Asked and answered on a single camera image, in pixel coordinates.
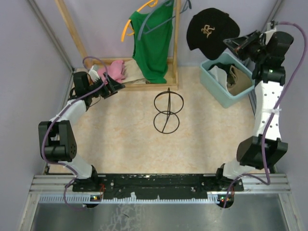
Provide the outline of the khaki cap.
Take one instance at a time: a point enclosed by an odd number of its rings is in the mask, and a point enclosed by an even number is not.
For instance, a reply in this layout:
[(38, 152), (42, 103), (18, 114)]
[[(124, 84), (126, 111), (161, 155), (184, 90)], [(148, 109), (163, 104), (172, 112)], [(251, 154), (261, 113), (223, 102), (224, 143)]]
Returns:
[(252, 86), (252, 81), (243, 71), (231, 65), (227, 75), (227, 90), (236, 96)]

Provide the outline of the black wire hat stand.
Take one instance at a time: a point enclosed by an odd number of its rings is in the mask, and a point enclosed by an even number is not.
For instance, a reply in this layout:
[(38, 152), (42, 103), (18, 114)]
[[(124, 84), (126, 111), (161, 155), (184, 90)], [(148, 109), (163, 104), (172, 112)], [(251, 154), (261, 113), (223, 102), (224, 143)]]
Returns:
[[(158, 109), (158, 107), (157, 107), (157, 105), (156, 105), (156, 100), (157, 100), (160, 96), (165, 95), (165, 94), (168, 95), (167, 109), (166, 109), (166, 110), (160, 110), (160, 109)], [(178, 111), (176, 111), (176, 112), (171, 111), (171, 95), (176, 95), (176, 96), (178, 96), (178, 97), (181, 99), (181, 102), (182, 102), (181, 108), (180, 108)], [(154, 126), (154, 128), (155, 128), (159, 133), (161, 133), (161, 134), (172, 134), (172, 133), (174, 133), (175, 131), (177, 131), (178, 128), (179, 128), (179, 126), (180, 126), (180, 119), (179, 119), (179, 117), (178, 117), (177, 114), (178, 114), (179, 112), (181, 112), (182, 109), (183, 109), (183, 107), (184, 107), (184, 98), (183, 98), (180, 94), (178, 94), (178, 93), (176, 93), (176, 92), (174, 92), (174, 91), (171, 91), (170, 88), (168, 88), (166, 91), (162, 91), (161, 93), (157, 94), (157, 95), (155, 96), (155, 98), (154, 98), (154, 102), (153, 102), (153, 103), (154, 103), (154, 108), (155, 108), (156, 111), (158, 112), (158, 113), (155, 115), (154, 119), (153, 119), (153, 126)], [(164, 126), (163, 126), (163, 128), (162, 128), (161, 130), (159, 130), (159, 129), (157, 128), (156, 123), (155, 123), (156, 118), (157, 118), (159, 115), (165, 115), (165, 116), (166, 116), (166, 120), (165, 120)], [(178, 124), (177, 124), (176, 128), (175, 128), (174, 130), (172, 130), (171, 132), (165, 132), (166, 126), (167, 126), (168, 121), (169, 121), (169, 119), (170, 119), (171, 116), (175, 116), (175, 117), (176, 117), (176, 119), (177, 119), (177, 121), (178, 121)]]

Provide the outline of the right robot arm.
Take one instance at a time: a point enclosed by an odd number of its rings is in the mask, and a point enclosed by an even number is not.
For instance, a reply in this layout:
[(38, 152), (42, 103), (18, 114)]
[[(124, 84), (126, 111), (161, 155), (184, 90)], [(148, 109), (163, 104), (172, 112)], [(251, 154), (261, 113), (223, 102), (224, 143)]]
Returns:
[(279, 128), (280, 102), (286, 89), (286, 72), (282, 63), (294, 38), (282, 31), (228, 38), (223, 42), (240, 60), (255, 63), (252, 79), (257, 99), (253, 135), (242, 141), (236, 158), (217, 169), (215, 185), (224, 191), (232, 180), (257, 169), (268, 171), (287, 152), (288, 144), (281, 139)]

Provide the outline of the wooden clothes rack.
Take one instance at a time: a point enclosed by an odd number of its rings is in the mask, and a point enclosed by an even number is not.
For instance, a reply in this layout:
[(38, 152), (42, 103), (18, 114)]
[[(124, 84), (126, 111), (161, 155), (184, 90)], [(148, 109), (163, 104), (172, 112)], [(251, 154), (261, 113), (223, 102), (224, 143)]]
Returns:
[[(66, 24), (66, 27), (76, 45), (82, 58), (88, 56), (87, 51), (82, 43), (82, 40), (75, 27), (74, 21), (70, 12), (63, 0), (57, 0), (56, 5)], [(168, 71), (165, 75), (167, 79), (166, 84), (126, 84), (124, 91), (159, 91), (170, 88), (171, 90), (179, 89), (179, 75), (178, 75), (178, 37), (180, 26), (180, 8), (181, 1), (175, 1), (175, 21), (174, 21), (174, 40), (173, 40), (173, 56), (168, 57)]]

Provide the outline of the black cap gold logo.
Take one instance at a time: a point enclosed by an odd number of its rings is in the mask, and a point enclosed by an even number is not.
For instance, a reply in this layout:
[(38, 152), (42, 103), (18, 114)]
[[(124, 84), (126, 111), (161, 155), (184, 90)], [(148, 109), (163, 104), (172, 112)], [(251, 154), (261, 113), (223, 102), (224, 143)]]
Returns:
[(199, 49), (209, 60), (217, 59), (227, 48), (225, 39), (240, 34), (238, 24), (216, 8), (207, 8), (194, 15), (189, 23), (186, 40), (191, 51)]

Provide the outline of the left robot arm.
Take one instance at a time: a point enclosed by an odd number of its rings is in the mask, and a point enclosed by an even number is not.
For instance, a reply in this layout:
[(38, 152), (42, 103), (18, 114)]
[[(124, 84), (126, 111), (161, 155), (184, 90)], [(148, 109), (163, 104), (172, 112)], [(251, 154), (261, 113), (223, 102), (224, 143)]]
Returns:
[(66, 106), (51, 120), (38, 125), (40, 155), (51, 165), (69, 169), (90, 191), (99, 188), (95, 168), (77, 153), (72, 126), (88, 111), (94, 98), (106, 99), (125, 86), (112, 78), (108, 69), (79, 71), (73, 74), (74, 86)]

